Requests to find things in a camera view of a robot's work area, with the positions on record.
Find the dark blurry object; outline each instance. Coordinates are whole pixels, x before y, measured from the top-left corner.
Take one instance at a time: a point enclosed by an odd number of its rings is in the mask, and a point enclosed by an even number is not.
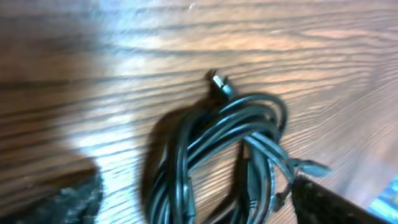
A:
[[[102,180],[96,174],[24,211],[0,219],[0,223],[91,224],[95,222],[102,198]]]
[[[387,223],[304,176],[296,177],[292,200],[298,224]]]

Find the cable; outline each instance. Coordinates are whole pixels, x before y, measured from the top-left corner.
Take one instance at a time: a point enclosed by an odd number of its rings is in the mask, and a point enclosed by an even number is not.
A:
[[[265,223],[271,210],[278,211],[289,195],[297,172],[316,177],[329,173],[327,166],[314,161],[290,159],[279,141],[287,124],[287,107],[275,95],[239,95],[227,78],[210,70],[209,76],[223,105],[211,109],[195,107],[186,112],[168,136],[165,159],[155,176],[146,205],[151,224],[194,223],[195,196],[190,174],[211,156],[239,142],[238,190],[225,208],[210,215],[206,223]],[[277,107],[258,103],[268,101]],[[277,166],[288,186],[275,193]]]

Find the cable connector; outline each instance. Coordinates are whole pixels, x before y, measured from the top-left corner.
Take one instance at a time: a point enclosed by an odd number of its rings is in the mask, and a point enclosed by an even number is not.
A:
[[[207,77],[212,82],[212,84],[216,87],[220,95],[224,98],[230,100],[234,96],[238,95],[237,89],[231,84],[228,80],[228,77],[221,77],[217,75],[217,69],[211,69],[207,72]]]

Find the brown wood surface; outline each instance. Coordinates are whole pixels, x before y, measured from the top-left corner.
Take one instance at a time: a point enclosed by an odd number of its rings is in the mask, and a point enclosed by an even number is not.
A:
[[[98,169],[100,223],[144,223],[142,173],[172,124],[150,133],[205,96],[209,68],[279,94],[282,145],[330,165],[320,183],[366,207],[398,171],[397,39],[393,0],[1,1],[0,215]],[[195,173],[198,222],[227,192],[234,153]],[[289,212],[271,223],[294,223]]]

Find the black object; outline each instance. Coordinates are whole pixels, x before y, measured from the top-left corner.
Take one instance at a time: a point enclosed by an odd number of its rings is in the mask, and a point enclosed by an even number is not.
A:
[[[290,159],[279,146],[287,123],[284,102],[268,93],[239,95],[227,78],[210,70],[208,76],[222,104],[212,108],[194,107],[170,133],[165,160],[155,177],[147,203],[149,223],[194,223],[195,199],[190,174],[211,156],[240,142],[238,189],[214,212],[207,223],[265,223],[270,211],[278,211],[294,184],[298,171],[316,177],[329,173],[315,161]],[[256,103],[267,101],[273,105]],[[244,158],[247,150],[249,158]],[[274,166],[288,181],[286,189],[275,194]]]
[[[99,174],[60,190],[23,211],[0,219],[2,224],[93,224],[103,198]]]
[[[292,200],[298,224],[387,223],[301,175],[292,186]]]

